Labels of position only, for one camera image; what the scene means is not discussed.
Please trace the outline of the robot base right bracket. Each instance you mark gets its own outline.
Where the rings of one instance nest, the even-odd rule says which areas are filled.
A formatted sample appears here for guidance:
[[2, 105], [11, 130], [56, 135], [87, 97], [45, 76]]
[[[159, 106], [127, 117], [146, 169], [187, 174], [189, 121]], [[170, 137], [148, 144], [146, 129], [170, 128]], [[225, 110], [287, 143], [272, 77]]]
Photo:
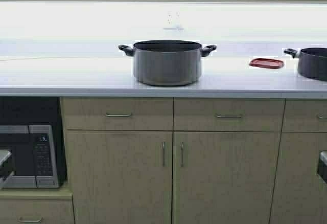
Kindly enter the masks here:
[[319, 161], [317, 167], [317, 174], [327, 183], [327, 154], [326, 151], [322, 151], [319, 154]]

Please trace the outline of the robot base left bracket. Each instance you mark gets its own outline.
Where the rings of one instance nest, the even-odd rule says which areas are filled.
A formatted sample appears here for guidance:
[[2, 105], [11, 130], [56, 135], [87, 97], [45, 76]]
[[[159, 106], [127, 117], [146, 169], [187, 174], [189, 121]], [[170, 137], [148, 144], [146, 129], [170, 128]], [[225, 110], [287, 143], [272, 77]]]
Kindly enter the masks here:
[[1, 150], [1, 189], [14, 174], [12, 153], [8, 150]]

